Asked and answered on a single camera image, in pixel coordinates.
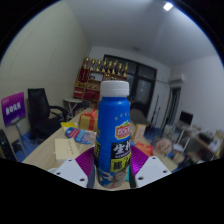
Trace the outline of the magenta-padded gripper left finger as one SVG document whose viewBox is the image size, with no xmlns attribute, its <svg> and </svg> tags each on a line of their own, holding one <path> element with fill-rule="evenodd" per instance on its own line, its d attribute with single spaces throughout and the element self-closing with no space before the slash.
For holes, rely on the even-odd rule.
<svg viewBox="0 0 224 224">
<path fill-rule="evenodd" d="M 94 148 L 89 148 L 76 159 L 67 159 L 54 175 L 78 186 L 92 189 L 95 184 Z"/>
</svg>

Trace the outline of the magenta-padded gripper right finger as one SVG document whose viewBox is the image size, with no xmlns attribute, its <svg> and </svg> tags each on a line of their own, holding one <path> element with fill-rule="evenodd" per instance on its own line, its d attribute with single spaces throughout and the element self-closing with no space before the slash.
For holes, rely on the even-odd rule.
<svg viewBox="0 0 224 224">
<path fill-rule="evenodd" d="M 171 174 L 168 168 L 157 156 L 147 156 L 138 148 L 132 146 L 129 168 L 129 183 L 131 188 L 140 188 Z"/>
</svg>

